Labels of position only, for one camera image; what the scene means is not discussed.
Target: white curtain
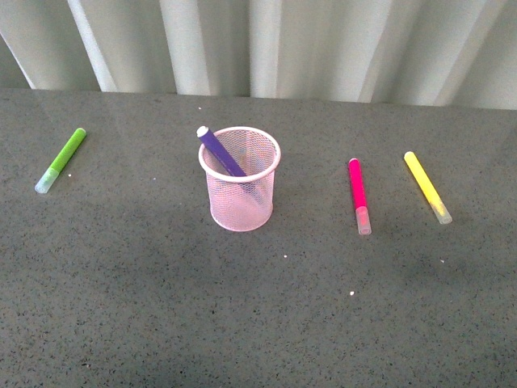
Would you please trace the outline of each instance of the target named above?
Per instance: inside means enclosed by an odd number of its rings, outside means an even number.
[[[1,0],[0,86],[517,109],[517,0]]]

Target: speckled countertop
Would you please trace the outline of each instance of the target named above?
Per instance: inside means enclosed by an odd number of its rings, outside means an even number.
[[[517,112],[27,90],[0,112],[0,386],[517,386]],[[278,140],[262,228],[212,220],[203,124]]]

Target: pencil holder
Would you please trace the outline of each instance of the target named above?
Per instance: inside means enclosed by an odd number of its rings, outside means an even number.
[[[206,171],[210,213],[214,221],[236,232],[254,230],[273,211],[275,169],[280,162],[278,142],[250,127],[232,127],[214,133],[246,176],[230,176],[201,145],[200,164]]]

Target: green marker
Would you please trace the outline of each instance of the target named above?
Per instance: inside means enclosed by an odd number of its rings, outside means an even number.
[[[34,189],[40,193],[45,194],[54,180],[56,180],[59,173],[66,166],[66,163],[72,158],[75,150],[81,145],[82,141],[86,137],[86,131],[82,128],[77,128],[72,137],[66,142],[61,152],[56,156],[50,167],[46,170],[40,179],[40,182],[34,187]]]

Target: pink marker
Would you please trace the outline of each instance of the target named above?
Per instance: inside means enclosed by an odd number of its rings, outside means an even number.
[[[354,196],[355,216],[357,217],[357,229],[359,234],[370,234],[370,217],[366,208],[366,193],[364,192],[363,175],[361,174],[361,164],[359,160],[353,158],[348,163],[352,195]]]

